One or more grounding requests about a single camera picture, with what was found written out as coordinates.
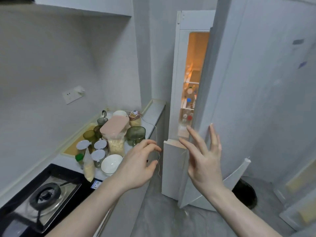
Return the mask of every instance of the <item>stove burner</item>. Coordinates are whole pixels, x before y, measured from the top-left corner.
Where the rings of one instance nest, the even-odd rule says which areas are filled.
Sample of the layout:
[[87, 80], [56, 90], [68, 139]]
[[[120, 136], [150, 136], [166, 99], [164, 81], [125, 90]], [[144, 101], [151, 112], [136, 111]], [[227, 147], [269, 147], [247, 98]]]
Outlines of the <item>stove burner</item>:
[[61, 195], [61, 189], [56, 183], [47, 183], [39, 187], [30, 197], [30, 206], [42, 211], [54, 204]]

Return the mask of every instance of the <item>gas stove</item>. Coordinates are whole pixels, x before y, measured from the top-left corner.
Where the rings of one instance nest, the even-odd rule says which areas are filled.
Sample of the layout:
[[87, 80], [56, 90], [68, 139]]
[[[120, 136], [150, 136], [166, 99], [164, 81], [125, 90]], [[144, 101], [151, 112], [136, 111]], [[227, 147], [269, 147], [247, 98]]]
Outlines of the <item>gas stove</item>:
[[50, 164], [0, 209], [0, 235], [45, 236], [94, 191], [91, 185], [83, 174]]

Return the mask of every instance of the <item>electrical socket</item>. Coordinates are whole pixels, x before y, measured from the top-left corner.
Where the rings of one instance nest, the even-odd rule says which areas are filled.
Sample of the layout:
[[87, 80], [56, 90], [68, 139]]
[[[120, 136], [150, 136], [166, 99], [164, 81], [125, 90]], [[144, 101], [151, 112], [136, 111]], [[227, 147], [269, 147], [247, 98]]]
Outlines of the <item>electrical socket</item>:
[[83, 94], [79, 93], [78, 91], [75, 91], [75, 88], [72, 88], [68, 91], [63, 92], [63, 98], [64, 98], [67, 105], [69, 103], [72, 103], [74, 100], [79, 99], [82, 96], [83, 96]]

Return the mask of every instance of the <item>black stovetop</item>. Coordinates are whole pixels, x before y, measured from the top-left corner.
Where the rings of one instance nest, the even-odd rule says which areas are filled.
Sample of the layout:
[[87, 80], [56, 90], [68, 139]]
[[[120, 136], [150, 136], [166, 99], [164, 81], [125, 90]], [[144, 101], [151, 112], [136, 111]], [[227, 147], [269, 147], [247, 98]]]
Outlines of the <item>black stovetop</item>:
[[[14, 210], [19, 205], [21, 205], [30, 195], [32, 195], [50, 176], [54, 176], [65, 181], [78, 184], [80, 185], [80, 187], [69, 199], [69, 201], [65, 201], [65, 203], [59, 207], [61, 208], [61, 211], [58, 211], [56, 215], [53, 216], [54, 220], [49, 225], [49, 227], [43, 233], [40, 233], [41, 231], [39, 231], [40, 228], [38, 228], [38, 226], [34, 226], [34, 224], [17, 215], [16, 213], [14, 213]], [[45, 236], [51, 229], [53, 229], [59, 222], [61, 222], [62, 219], [64, 219], [94, 191], [94, 189], [91, 188], [94, 180], [90, 183], [81, 173], [69, 170], [58, 165], [50, 164], [36, 178], [34, 178], [20, 192], [18, 192], [8, 203], [0, 208], [0, 236], [5, 237], [8, 234], [8, 226], [14, 220], [14, 223], [18, 221], [19, 223], [22, 223], [22, 225], [27, 226], [25, 231], [22, 231], [19, 234], [15, 233], [14, 237]]]

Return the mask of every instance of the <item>white jar lid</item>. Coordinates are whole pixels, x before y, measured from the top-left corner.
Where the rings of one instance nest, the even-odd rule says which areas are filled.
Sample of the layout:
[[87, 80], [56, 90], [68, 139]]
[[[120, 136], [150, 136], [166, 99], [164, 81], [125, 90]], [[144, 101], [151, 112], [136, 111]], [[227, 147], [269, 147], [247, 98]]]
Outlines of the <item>white jar lid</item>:
[[100, 159], [105, 157], [105, 151], [102, 150], [102, 149], [93, 151], [92, 154], [91, 154], [91, 157], [92, 157], [93, 160], [99, 161]]
[[87, 149], [88, 146], [91, 145], [91, 142], [88, 140], [79, 141], [76, 145], [77, 150], [84, 150]]
[[107, 146], [107, 141], [103, 140], [103, 139], [99, 139], [95, 144], [94, 144], [94, 148], [96, 150], [99, 149], [103, 149]]

